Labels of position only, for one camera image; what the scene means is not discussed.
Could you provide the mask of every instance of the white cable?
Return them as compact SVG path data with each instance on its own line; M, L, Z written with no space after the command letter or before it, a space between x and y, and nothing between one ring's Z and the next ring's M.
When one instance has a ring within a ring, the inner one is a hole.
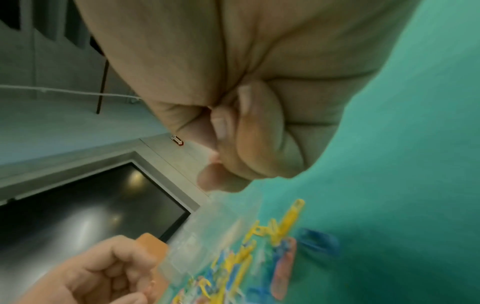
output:
M96 92L85 92L85 91L73 91L73 90L54 89L54 88L45 88L45 87L0 85L0 89L34 90L34 91L41 91L41 92L43 92L43 93L46 93L46 92L48 92L48 91L51 91L51 92L62 92L62 93L79 94L79 95L127 97L127 98L135 98L136 100L141 100L140 97L134 96L134 95L123 95L123 94L112 94L112 93L96 93Z

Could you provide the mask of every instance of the pink clothespin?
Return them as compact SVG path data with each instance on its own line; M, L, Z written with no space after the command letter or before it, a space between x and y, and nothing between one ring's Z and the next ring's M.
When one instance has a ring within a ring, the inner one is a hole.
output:
M288 237L286 240L289 244L289 250L278 260L270 285L272 296L280 301L287 295L295 254L297 253L297 240L293 237Z

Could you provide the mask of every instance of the human hand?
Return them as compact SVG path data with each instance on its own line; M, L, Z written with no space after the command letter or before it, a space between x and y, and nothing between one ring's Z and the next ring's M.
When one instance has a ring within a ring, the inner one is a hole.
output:
M62 263L17 304L148 304L156 261L134 240L107 239Z
M240 191L319 158L419 0L76 2L160 120L218 151L199 186Z

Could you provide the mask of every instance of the brown stick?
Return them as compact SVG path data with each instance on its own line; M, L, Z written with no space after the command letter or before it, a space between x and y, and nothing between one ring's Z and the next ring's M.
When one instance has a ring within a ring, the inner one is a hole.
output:
M105 90L105 82L107 82L107 73L109 71L110 63L108 60L105 60L105 67L103 68L103 78L101 79L100 93L103 93ZM96 104L96 113L100 114L100 109L102 108L103 95L98 97L98 103Z

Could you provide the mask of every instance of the transparent plastic box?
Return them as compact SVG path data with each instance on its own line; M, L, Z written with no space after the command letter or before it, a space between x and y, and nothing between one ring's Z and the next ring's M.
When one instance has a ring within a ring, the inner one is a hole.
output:
M225 249L248 232L262 204L261 183L240 193L215 193L211 202L194 212L168 244L159 272L179 286L197 275Z

